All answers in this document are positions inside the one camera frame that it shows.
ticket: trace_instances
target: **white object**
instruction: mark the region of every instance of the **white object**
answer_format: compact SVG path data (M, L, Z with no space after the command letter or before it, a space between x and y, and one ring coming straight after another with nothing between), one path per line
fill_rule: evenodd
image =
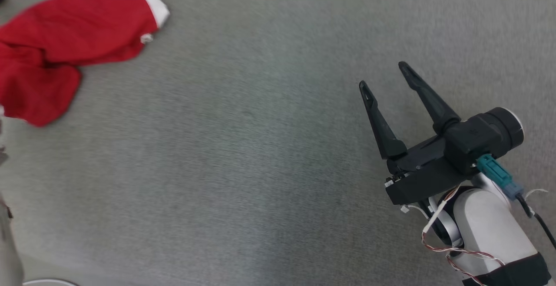
M527 200L527 197L529 197L532 193L534 193L536 191L542 191L543 193L548 193L548 190L546 190L546 189L542 189L542 188L533 189L533 190L530 190L530 191L527 192L524 199Z
M141 44L150 43L153 40L152 34L143 34L141 35Z
M70 283L70 282L66 282L65 280L61 280L61 279L36 279L36 280L30 280L29 282L23 283L23 286L27 286L27 285L37 285L37 286L40 286L40 284L45 284L45 283L57 284L57 285L63 285L63 286L77 286L77 284L73 284L73 283Z
M508 210L510 210L510 211L512 210L512 205L510 204L510 199L508 199L508 197L506 197L506 195L504 195L504 192L502 191L502 189L500 189L500 187L498 185L496 185L496 183L494 181L489 179L483 173L479 173L479 174L473 176L473 178L471 179L471 183L475 187L479 187L481 189L484 189L486 191L490 191L491 193L494 193L494 195L496 195L496 197L498 197L498 199L500 199L506 205L506 207L508 207Z
M505 263L537 253L506 203L490 191L472 189L459 195L453 206L453 216L466 249L491 254ZM469 254L460 254L451 260L473 276L500 267L496 261Z
M419 210L419 211L421 211L421 213L423 214L423 216L425 217L425 219L427 219L427 220L429 219L429 216L427 215L427 213L425 212L425 210L421 209L421 208L418 207L418 206L415 206L415 205L403 205L403 206L401 207L401 212L407 213L407 212L405 211L404 207L407 209L407 212L409 212L409 208L413 208L413 209Z
M433 216L430 217L429 223L427 223L425 225L425 228L423 228L423 233L427 233L430 230L430 227L433 226L433 223L435 220L437 220L438 215L440 215L440 213L443 211L444 206L446 205L446 203L448 201L450 201L450 199L453 198L453 196L455 195L455 193L457 193L457 190L459 189L460 185L457 185L457 187L455 187L455 189L453 189L452 191L450 191L450 193L448 195L446 195L446 197L441 201L440 205L438 205L438 208L436 211L434 211Z

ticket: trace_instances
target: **black band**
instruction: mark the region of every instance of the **black band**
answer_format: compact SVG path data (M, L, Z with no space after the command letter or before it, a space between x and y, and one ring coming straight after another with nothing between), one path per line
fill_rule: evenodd
M543 256L537 253L475 278L488 286L545 286L552 276ZM468 278L463 281L463 285L477 286L477 283Z

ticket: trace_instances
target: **red towel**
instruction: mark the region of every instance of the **red towel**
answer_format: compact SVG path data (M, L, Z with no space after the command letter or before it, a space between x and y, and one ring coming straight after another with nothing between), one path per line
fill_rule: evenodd
M67 110L76 66L133 58L169 16L161 0L46 0L0 28L0 104L45 126Z

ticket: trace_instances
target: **white wire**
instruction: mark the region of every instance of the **white wire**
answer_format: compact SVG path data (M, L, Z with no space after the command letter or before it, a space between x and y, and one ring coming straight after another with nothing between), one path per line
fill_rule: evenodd
M532 193L534 193L536 191L542 191L543 193L548 193L548 190L546 190L546 189L542 189L542 188L533 189L533 190L528 191L528 193L526 193L524 199L527 200L527 197L529 197Z
M469 277L473 280L473 282L477 283L479 286L487 286L487 285L485 285L485 284L482 284L481 281L478 280L478 279L476 278L476 276L473 276L473 274L470 274L469 272L465 272L464 270L462 270L461 268L459 268L459 267L451 260L449 254L446 254L446 259L448 260L448 263L451 265L451 267L452 267L454 270L456 270L456 271L458 271L458 272L462 272L463 274L469 276Z
M546 190L546 189L542 189L542 188L533 189L533 190L528 191L528 193L526 193L524 199L527 200L527 197L529 197L532 193L534 193L536 191L542 191L543 193L548 193L548 190ZM535 215L535 211L532 209L532 207L530 205L527 205L527 207L529 207L529 211L531 211L531 215Z
M427 223L425 225L425 228L423 228L423 233L426 233L429 231L430 227L433 226L434 221L437 220L438 215L442 212L442 209L444 209L444 206L446 205L446 203L453 198L453 196L455 196L455 193L457 193L457 190L459 189L459 187L461 186L461 184L457 185L457 187L455 187L455 189L453 189L450 194L448 194L440 203L440 205L438 205L437 210L434 212L433 216L430 217L429 223Z
M419 211L421 211L421 213L425 216L425 218L428 220L429 216L427 215L427 213L425 212L425 210L421 209L418 206L414 206L414 205L407 205L407 207L412 207L413 209L417 209Z
M66 282L65 280L61 280L61 279L36 279L36 280L30 280L28 282L23 283L23 286L27 286L27 285L32 285L32 284L38 284L38 283L58 283L60 285L64 285L64 286L78 286L77 284L73 284L70 282Z

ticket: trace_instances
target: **red and white wire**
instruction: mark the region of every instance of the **red and white wire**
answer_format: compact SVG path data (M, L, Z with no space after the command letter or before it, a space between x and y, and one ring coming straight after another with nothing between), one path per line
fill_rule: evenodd
M478 258L483 258L483 259L490 259L490 260L495 260L496 262L498 262L498 264L500 264L500 266L505 266L506 263L504 263L502 260L496 258L495 256L493 256L492 254L486 253L486 252L474 252L471 250L467 250L467 249L462 249L462 248L435 248L429 244L427 244L427 242L425 242L425 235L427 234L427 232L429 231L430 227L433 225L434 221L437 220L438 215L441 213L442 209L444 209L446 203L452 199L455 194L457 193L457 191L459 190L460 185L457 185L457 187L455 187L454 189L452 189L452 191L450 191L450 193L448 193L448 195L446 195L446 197L441 201L441 203L438 205L437 210L434 212L433 216L430 217L429 223L427 223L427 225L425 225L425 227L423 228L423 232L421 233L421 243L423 243L423 245L425 247L427 247L427 249L432 250L433 252L446 252L446 259L448 260L448 263L457 271L461 272L462 274L465 274L467 276L469 276L472 280L474 280L474 282L476 282L477 284L479 284L480 286L486 286L484 284L481 283L480 280L478 280L478 278L476 278L475 276L473 276L473 274L466 272L465 270L463 270L462 268L458 267L450 258L450 254L449 252L461 252L461 253L465 253L465 254L469 254L471 256L477 256Z

